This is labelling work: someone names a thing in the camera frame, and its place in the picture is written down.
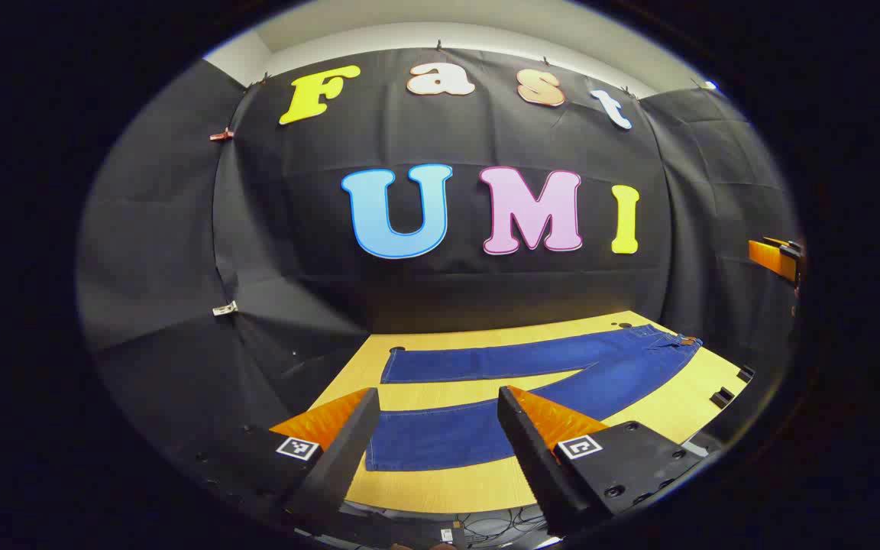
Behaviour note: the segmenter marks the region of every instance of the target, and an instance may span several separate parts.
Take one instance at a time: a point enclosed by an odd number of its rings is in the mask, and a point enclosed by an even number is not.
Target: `white wall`
[[[339,32],[273,53],[258,73],[285,73],[287,70],[297,69],[298,66],[350,53],[435,47],[438,37],[442,39],[445,48],[510,53],[531,60],[542,60],[542,56],[545,56],[553,66],[575,70],[619,88],[626,87],[640,98],[656,94],[656,91],[629,74],[583,53],[517,32],[454,22],[399,22]]]
[[[244,86],[263,78],[263,66],[270,58],[270,48],[255,31],[235,36],[203,57]]]

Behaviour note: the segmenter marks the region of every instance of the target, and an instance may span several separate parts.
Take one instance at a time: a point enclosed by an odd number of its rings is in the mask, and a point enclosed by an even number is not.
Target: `clip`
[[[233,300],[233,302],[227,303],[226,306],[213,307],[212,314],[216,317],[220,315],[229,315],[234,311],[240,311],[237,307],[237,300]]]
[[[229,126],[227,126],[227,128],[225,130],[223,130],[223,133],[213,134],[213,135],[209,136],[209,140],[210,141],[226,141],[228,139],[233,139],[233,136],[235,136],[235,134],[233,133],[233,131],[230,130]]]

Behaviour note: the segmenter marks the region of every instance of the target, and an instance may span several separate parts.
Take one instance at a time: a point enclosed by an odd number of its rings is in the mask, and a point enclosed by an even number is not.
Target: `label sticker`
[[[317,448],[318,443],[305,442],[304,439],[298,438],[287,438],[287,441],[278,447],[277,452],[306,461],[311,458]]]
[[[562,447],[562,452],[573,460],[603,450],[603,448],[600,447],[600,443],[595,442],[589,435],[582,435],[580,438],[573,438],[566,442],[559,442],[559,446]]]

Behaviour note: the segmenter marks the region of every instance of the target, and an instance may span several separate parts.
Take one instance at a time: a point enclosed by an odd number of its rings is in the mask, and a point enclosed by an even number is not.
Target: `black fabric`
[[[793,288],[749,260],[748,241],[799,238],[782,171],[751,123],[717,92],[640,102],[657,137],[673,212],[674,251],[661,323],[701,335],[750,366],[787,360]]]
[[[97,357],[105,385],[135,428],[174,461],[193,442],[290,417],[233,327],[202,318],[116,345]]]
[[[318,331],[252,315],[237,315],[234,320],[248,353],[254,356],[291,416],[308,410],[367,337]]]
[[[137,114],[83,213],[77,293],[94,351],[229,302],[213,258],[219,144],[242,86],[204,60]]]
[[[474,93],[418,96],[406,90],[409,69],[431,62],[464,67]],[[362,73],[343,81],[339,97],[322,99],[324,114],[278,124],[293,97],[291,81],[348,65]],[[522,69],[555,74],[565,105],[523,101],[516,91]],[[616,128],[590,96],[594,89],[621,102],[631,131]],[[520,326],[624,309],[660,316],[670,264],[670,202],[653,133],[635,100],[613,86],[501,53],[357,53],[252,86],[231,128],[237,137],[220,163],[214,216],[228,285],[282,273],[380,333]],[[418,163],[453,167],[446,238],[408,260],[367,254],[355,239],[342,178],[367,168],[393,170],[390,221],[396,231],[408,232],[422,223],[419,188],[406,178]],[[584,246],[571,253],[539,247],[504,257],[485,254],[491,199],[478,172],[493,166],[517,167],[535,197],[549,172],[579,174]],[[616,184],[640,192],[636,254],[610,251],[616,230],[610,188]]]
[[[84,212],[78,299],[88,343],[125,414],[173,458],[241,422],[273,425],[307,410],[367,335],[280,277],[280,262],[238,225],[251,215],[231,205],[226,185],[238,179],[217,178],[233,147],[209,136],[231,125],[242,97],[204,60],[182,73],[118,139]],[[214,202],[233,215],[215,220]],[[234,248],[243,254],[226,254]],[[228,258],[252,260],[238,264],[244,278],[229,277]],[[240,312],[213,318],[232,299]]]

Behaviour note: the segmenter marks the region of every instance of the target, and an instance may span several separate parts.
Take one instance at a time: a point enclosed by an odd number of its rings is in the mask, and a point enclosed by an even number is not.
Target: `yellow letter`
[[[542,73],[541,70],[523,69],[517,74],[518,95],[528,103],[558,107],[565,103],[565,94],[556,88],[559,85],[558,78],[552,73]]]
[[[455,96],[465,96],[474,91],[474,84],[468,82],[468,73],[464,67],[453,63],[427,63],[414,66],[411,74],[419,74],[409,78],[406,90],[419,96],[432,96],[447,92]]]
[[[321,103],[321,96],[334,99],[341,93],[343,86],[342,76],[354,78],[359,76],[359,67],[340,66],[338,69],[326,70],[324,73],[308,74],[301,76],[290,83],[294,87],[294,95],[290,98],[290,107],[287,112],[280,116],[280,124],[300,121],[301,118],[311,118],[320,115],[328,108]]]
[[[636,252],[636,201],[639,192],[626,185],[614,185],[614,197],[617,198],[617,238],[613,240],[610,250],[616,254],[633,254]]]

